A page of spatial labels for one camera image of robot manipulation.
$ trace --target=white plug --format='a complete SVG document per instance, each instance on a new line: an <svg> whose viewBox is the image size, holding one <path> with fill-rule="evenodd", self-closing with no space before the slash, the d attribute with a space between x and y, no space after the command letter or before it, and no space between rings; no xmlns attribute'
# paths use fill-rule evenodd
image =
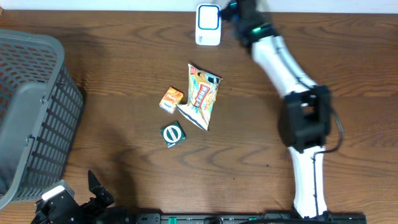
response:
<svg viewBox="0 0 398 224"><path fill-rule="evenodd" d="M197 7L195 40L198 45L216 46L221 41L220 7L200 4Z"/></svg>

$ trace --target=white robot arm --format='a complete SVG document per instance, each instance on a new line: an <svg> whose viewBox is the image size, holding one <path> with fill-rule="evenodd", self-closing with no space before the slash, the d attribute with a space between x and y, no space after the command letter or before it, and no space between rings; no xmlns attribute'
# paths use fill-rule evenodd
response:
<svg viewBox="0 0 398 224"><path fill-rule="evenodd" d="M281 36L263 37L252 44L251 50L254 61L266 71L281 98L293 92L309 91L307 87L298 82L298 78L307 86L316 85L293 59ZM313 146L305 149L303 153L299 153L292 146L288 148L292 156L295 176L294 207L301 217L313 218L327 211L323 197L323 154L318 155L315 160L316 181L314 181L313 166L315 153L324 151L325 147ZM315 187L317 188L318 205L315 203Z"/></svg>
<svg viewBox="0 0 398 224"><path fill-rule="evenodd" d="M279 133L293 160L296 212L302 218L323 215L327 207L322 162L323 154L328 152L324 144L330 132L330 115L334 113L328 88L317 86L300 68L283 37L256 11L256 0L231 1L220 16L234 23L243 46L250 50L284 101ZM307 113L305 107L313 110Z"/></svg>

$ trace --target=wood grain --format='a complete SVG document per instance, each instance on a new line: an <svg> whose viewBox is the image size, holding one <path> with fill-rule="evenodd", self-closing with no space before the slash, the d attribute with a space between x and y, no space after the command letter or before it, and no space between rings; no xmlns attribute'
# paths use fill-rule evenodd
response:
<svg viewBox="0 0 398 224"><path fill-rule="evenodd" d="M292 54L333 91L345 142L325 158L332 212L363 212L368 223L397 223L398 21L390 15L274 14ZM256 213L288 210L294 197L289 153L276 122L280 99L264 72L224 26L217 47L194 40L184 12L5 11L5 29L48 34L86 93L65 180L78 203L91 169L132 210ZM159 101L188 88L187 63L224 79L204 133ZM187 140L167 149L159 134L178 120ZM328 146L336 141L328 138ZM30 223L33 203L9 205L0 223Z"/></svg>

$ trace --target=orange snack box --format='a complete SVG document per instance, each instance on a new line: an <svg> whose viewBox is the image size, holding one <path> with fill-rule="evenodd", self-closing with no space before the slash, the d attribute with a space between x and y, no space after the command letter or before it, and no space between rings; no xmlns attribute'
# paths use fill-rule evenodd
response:
<svg viewBox="0 0 398 224"><path fill-rule="evenodd" d="M159 106L169 113L174 113L176 105L181 102L183 96L184 94L182 92L170 87L160 101Z"/></svg>

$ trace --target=chip bag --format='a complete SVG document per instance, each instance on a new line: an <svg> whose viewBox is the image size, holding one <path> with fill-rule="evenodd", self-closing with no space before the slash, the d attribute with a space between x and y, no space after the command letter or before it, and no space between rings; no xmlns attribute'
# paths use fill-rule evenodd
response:
<svg viewBox="0 0 398 224"><path fill-rule="evenodd" d="M177 108L184 117L204 131L208 131L211 111L222 78L199 70L190 64L188 67L188 103L186 105L178 104Z"/></svg>

